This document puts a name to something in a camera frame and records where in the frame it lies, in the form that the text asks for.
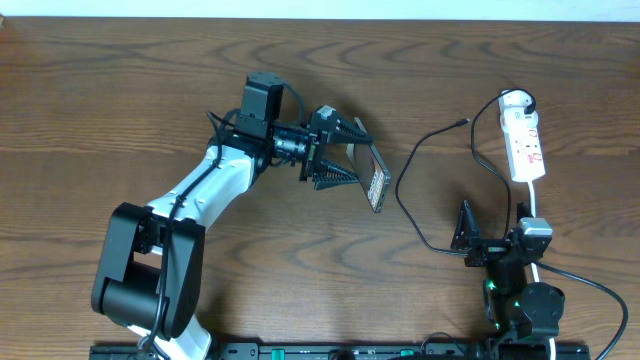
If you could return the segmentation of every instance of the white cord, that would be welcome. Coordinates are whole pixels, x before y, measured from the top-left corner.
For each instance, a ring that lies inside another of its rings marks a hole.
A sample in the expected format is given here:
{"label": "white cord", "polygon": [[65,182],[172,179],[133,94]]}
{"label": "white cord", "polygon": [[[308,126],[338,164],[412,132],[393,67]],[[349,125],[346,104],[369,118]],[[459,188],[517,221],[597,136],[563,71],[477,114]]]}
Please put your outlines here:
{"label": "white cord", "polygon": [[[529,207],[531,215],[536,217],[536,192],[533,189],[533,181],[527,182],[529,185]],[[538,274],[538,267],[536,264],[531,264],[531,274],[533,275],[533,281],[540,282],[540,275]],[[549,339],[549,360],[556,360],[556,341],[555,339]]]}

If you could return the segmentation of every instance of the white wall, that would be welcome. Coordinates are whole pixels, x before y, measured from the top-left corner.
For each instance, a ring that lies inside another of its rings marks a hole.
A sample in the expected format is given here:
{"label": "white wall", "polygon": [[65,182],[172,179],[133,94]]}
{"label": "white wall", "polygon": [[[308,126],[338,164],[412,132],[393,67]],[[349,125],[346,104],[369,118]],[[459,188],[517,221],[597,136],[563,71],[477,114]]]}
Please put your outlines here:
{"label": "white wall", "polygon": [[640,0],[0,0],[5,16],[640,22]]}

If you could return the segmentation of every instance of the wood grain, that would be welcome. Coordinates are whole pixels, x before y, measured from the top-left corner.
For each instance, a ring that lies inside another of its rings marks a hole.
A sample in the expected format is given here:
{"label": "wood grain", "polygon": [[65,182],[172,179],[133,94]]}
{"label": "wood grain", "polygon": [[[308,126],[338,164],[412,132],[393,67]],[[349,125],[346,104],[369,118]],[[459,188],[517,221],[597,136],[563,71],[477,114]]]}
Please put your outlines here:
{"label": "wood grain", "polygon": [[[145,204],[200,160],[206,110],[241,101],[244,76],[278,72],[307,102],[359,116],[395,177],[419,137],[473,116],[499,90],[536,95],[547,176],[545,261],[601,282],[631,321],[611,358],[640,352],[640,25],[513,22],[9,18],[0,31],[0,358],[86,358],[133,341],[91,311],[104,231],[123,201]],[[297,108],[289,97],[283,118]],[[508,172],[497,107],[479,150]],[[501,184],[469,153],[469,129],[430,139],[400,194],[448,246],[459,201],[503,228]],[[334,155],[343,156],[343,150]],[[513,185],[514,199],[527,199]],[[620,309],[557,276],[562,340],[597,354]],[[216,333],[264,341],[481,337],[481,269],[425,249],[391,197],[314,192],[271,169],[207,234],[198,315]]]}

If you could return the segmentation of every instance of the cable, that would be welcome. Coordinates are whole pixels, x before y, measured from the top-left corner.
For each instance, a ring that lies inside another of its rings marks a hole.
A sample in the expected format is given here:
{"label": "cable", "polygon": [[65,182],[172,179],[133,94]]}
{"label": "cable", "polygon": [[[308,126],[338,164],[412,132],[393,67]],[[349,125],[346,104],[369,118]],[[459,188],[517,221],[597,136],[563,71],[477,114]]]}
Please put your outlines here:
{"label": "cable", "polygon": [[493,104],[494,101],[500,99],[501,97],[507,95],[510,92],[514,92],[514,91],[518,91],[518,90],[519,91],[523,91],[525,94],[531,96],[531,104],[527,105],[527,107],[525,108],[525,111],[524,111],[525,114],[531,114],[535,110],[536,99],[527,90],[520,89],[520,88],[515,88],[515,89],[505,90],[500,95],[498,95],[498,96],[494,97],[493,99],[491,99],[491,101],[489,101],[482,109],[480,109],[480,111],[478,112],[476,117],[474,117],[473,121],[471,122],[471,153],[473,154],[473,158],[475,159],[475,161],[478,164],[482,165],[485,169],[489,170],[489,172],[491,172],[493,175],[497,176],[498,179],[500,179],[500,181],[502,181],[502,183],[504,184],[505,188],[507,189],[507,221],[506,221],[506,224],[505,224],[505,227],[504,227],[504,235],[502,237],[503,240],[506,240],[507,239],[507,235],[509,235],[509,219],[511,218],[511,188],[509,187],[509,183],[507,182],[507,180],[504,177],[502,177],[502,175],[500,175],[500,173],[498,173],[496,170],[491,168],[491,166],[489,166],[486,163],[484,163],[478,157],[478,152],[476,151],[476,144],[475,144],[475,128],[476,128],[476,121],[478,120],[480,115],[482,115],[482,113],[491,104]]}
{"label": "cable", "polygon": [[607,345],[607,347],[604,348],[604,350],[600,353],[600,355],[596,357],[596,360],[604,359],[609,354],[609,352],[613,349],[613,347],[616,346],[616,344],[622,337],[622,334],[624,334],[624,330],[627,328],[627,322],[629,321],[629,309],[627,309],[627,304],[624,302],[624,300],[622,300],[620,295],[616,294],[613,290],[605,287],[604,285],[598,284],[595,281],[585,279],[581,276],[572,274],[568,271],[560,270],[560,269],[554,268],[553,266],[549,266],[539,262],[536,262],[535,264],[547,271],[551,271],[558,275],[568,277],[569,279],[572,279],[572,280],[580,281],[581,283],[587,284],[589,286],[593,286],[598,290],[604,291],[605,293],[609,294],[612,298],[616,299],[616,301],[620,304],[620,307],[622,308],[622,322],[620,323],[620,327],[618,328],[618,331],[614,335],[613,339],[611,339],[611,341],[609,342],[609,345]]}
{"label": "cable", "polygon": [[163,251],[162,251],[162,265],[160,267],[160,279],[158,280],[160,282],[160,287],[158,289],[159,296],[158,296],[158,305],[156,306],[156,316],[153,321],[153,327],[151,328],[149,335],[142,338],[141,341],[138,343],[138,349],[144,353],[149,353],[151,352],[151,349],[153,349],[154,341],[156,336],[158,335],[158,331],[160,331],[162,318],[164,316],[165,308],[167,306],[166,300],[165,300],[165,294],[167,290],[167,268],[169,267],[169,251],[171,249],[171,233],[173,231],[173,223],[175,221],[176,213],[178,212],[178,209],[180,208],[180,206],[182,206],[182,203],[186,200],[187,195],[191,192],[191,190],[193,190],[205,177],[207,177],[218,166],[218,164],[220,164],[220,159],[222,157],[222,140],[220,137],[220,129],[218,128],[218,125],[215,123],[215,120],[218,120],[222,123],[224,122],[224,120],[221,119],[216,114],[212,113],[211,111],[207,112],[207,116],[209,117],[209,120],[211,121],[211,125],[213,125],[213,128],[216,131],[216,139],[218,140],[217,141],[218,151],[216,154],[216,158],[213,160],[211,165],[205,171],[203,171],[202,174],[200,174],[200,176],[198,176],[191,184],[189,184],[189,186],[187,186],[187,188],[184,189],[182,193],[176,196],[175,202],[173,203],[173,206],[171,207],[171,211],[169,212],[169,218],[167,219],[167,225],[165,228],[164,245],[163,245]]}
{"label": "cable", "polygon": [[418,224],[416,224],[416,222],[413,220],[413,217],[411,217],[411,214],[409,214],[409,211],[407,211],[407,209],[402,204],[402,201],[400,201],[400,196],[398,195],[398,189],[400,188],[400,181],[402,181],[402,177],[404,176],[404,173],[407,171],[407,168],[409,167],[409,164],[411,163],[411,160],[413,159],[413,155],[415,155],[416,150],[418,150],[418,147],[420,146],[420,144],[422,144],[423,141],[427,140],[428,138],[430,138],[433,135],[438,135],[438,134],[443,133],[443,132],[445,132],[447,130],[451,130],[451,129],[459,127],[459,126],[463,126],[463,125],[466,125],[468,123],[469,123],[469,119],[462,119],[462,120],[457,121],[453,125],[449,125],[449,126],[445,127],[444,129],[440,129],[438,131],[434,131],[432,133],[429,133],[429,134],[423,136],[422,139],[420,139],[418,141],[418,143],[413,147],[413,150],[411,151],[411,155],[409,155],[409,159],[407,159],[407,163],[404,165],[404,168],[402,169],[402,172],[400,173],[400,176],[398,177],[398,182],[396,182],[396,200],[398,200],[398,204],[402,208],[402,211],[404,211],[405,215],[407,215],[407,218],[409,218],[409,221],[411,221],[411,224],[413,224],[413,227],[416,229],[416,232],[418,233],[418,236],[420,236],[420,239],[429,248],[429,250],[435,251],[435,252],[440,253],[440,254],[447,254],[447,255],[454,255],[454,256],[466,256],[467,252],[466,251],[458,251],[458,250],[439,249],[439,248],[435,248],[435,247],[431,246],[431,244],[429,244],[429,242],[424,237],[424,235],[422,235],[422,232],[420,231],[420,228],[418,227]]}
{"label": "cable", "polygon": [[451,340],[451,341],[456,345],[456,347],[458,348],[458,350],[460,350],[460,352],[462,353],[462,355],[466,355],[466,354],[465,354],[465,351],[464,351],[464,350],[462,350],[462,347],[460,347],[460,345],[458,344],[458,342],[457,342],[457,341],[455,341],[455,339],[454,339],[453,337],[451,337],[451,335],[447,334],[446,332],[442,332],[442,331],[435,332],[435,333],[433,333],[433,334],[431,334],[431,335],[427,336],[427,338],[426,338],[426,339],[424,339],[424,341],[422,342],[422,345],[420,345],[420,353],[421,353],[422,355],[426,355],[426,351],[427,351],[427,349],[425,349],[425,346],[427,346],[427,344],[429,344],[429,342],[431,342],[431,339],[432,339],[434,336],[438,336],[438,335],[444,335],[444,336],[448,337],[448,338],[449,338],[449,340]]}
{"label": "cable", "polygon": [[293,86],[289,85],[289,83],[284,83],[284,87],[286,87],[287,90],[291,92],[293,97],[296,98],[296,101],[298,102],[298,107],[300,108],[300,114],[298,115],[298,120],[296,120],[295,124],[302,125],[302,122],[304,121],[304,101],[302,101],[302,97],[300,97],[300,94],[298,94],[298,92],[295,91]]}
{"label": "cable", "polygon": [[[529,186],[529,208],[531,215],[536,217],[536,192],[533,187],[533,180],[527,181],[527,185]],[[533,275],[534,282],[540,282],[538,267],[534,263],[531,263],[531,275]],[[556,360],[556,340],[554,338],[549,339],[549,360]]]}

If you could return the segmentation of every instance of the white power strip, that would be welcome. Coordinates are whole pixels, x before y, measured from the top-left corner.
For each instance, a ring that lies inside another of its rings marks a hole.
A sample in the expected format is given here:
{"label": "white power strip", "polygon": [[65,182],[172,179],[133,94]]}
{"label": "white power strip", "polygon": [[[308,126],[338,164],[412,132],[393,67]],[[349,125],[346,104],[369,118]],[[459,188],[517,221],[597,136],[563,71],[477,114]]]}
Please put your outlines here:
{"label": "white power strip", "polygon": [[538,138],[538,112],[525,114],[525,107],[531,101],[531,97],[520,90],[498,100],[511,179],[516,182],[533,181],[545,174]]}

